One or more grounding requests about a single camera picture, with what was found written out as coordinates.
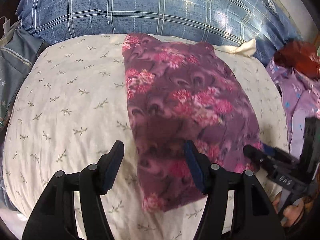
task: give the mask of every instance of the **white bed sheet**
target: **white bed sheet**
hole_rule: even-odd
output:
[[[185,41],[156,36],[162,41]],[[168,211],[142,211],[137,182],[137,155],[130,131],[121,45],[125,34],[73,38],[47,48],[35,63],[14,104],[4,145],[4,182],[16,207],[29,216],[57,170],[67,174],[96,163],[116,140],[125,155],[113,188],[102,196],[115,239],[192,239],[206,199]],[[287,127],[280,95],[255,47],[215,47],[247,93],[260,125],[261,140],[288,150]],[[258,179],[271,198],[280,188]],[[229,194],[224,231],[231,226]],[[75,195],[80,237],[85,237],[79,195]]]

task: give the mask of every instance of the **bed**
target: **bed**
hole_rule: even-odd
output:
[[[126,109],[121,54],[125,34],[116,33],[140,31],[167,35],[157,36],[162,41],[203,39],[227,45],[215,46],[216,53],[249,97],[261,140],[286,151],[281,97],[263,64],[287,39],[299,35],[272,0],[222,0],[219,10],[210,4],[220,0],[190,0],[195,7],[189,9],[200,13],[188,17],[176,9],[181,7],[181,0],[159,0],[161,5],[174,5],[169,11],[168,6],[166,11],[158,11],[158,0],[135,0],[134,8],[122,8],[120,0],[107,0],[107,10],[101,1],[21,0],[17,9],[21,26],[55,45],[39,56],[14,101],[4,142],[4,186],[13,204],[28,217],[55,171],[80,171],[96,163],[120,139],[125,145],[125,158],[112,191],[102,198],[115,238],[190,239],[205,199],[165,213],[141,209],[135,145]],[[153,6],[149,9],[151,16],[144,12],[146,3]],[[162,18],[153,19],[154,15]],[[123,21],[124,17],[132,22]],[[157,22],[164,27],[150,29]],[[266,181],[263,171],[257,177],[272,199],[280,188]],[[230,192],[224,231],[231,226],[232,200]],[[79,196],[75,201],[79,235],[85,238]],[[172,225],[171,220],[180,223]]]

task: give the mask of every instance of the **red-brown object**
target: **red-brown object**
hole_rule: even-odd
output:
[[[320,78],[320,58],[316,47],[309,42],[292,41],[274,55],[274,61],[282,67],[294,67],[311,79]]]

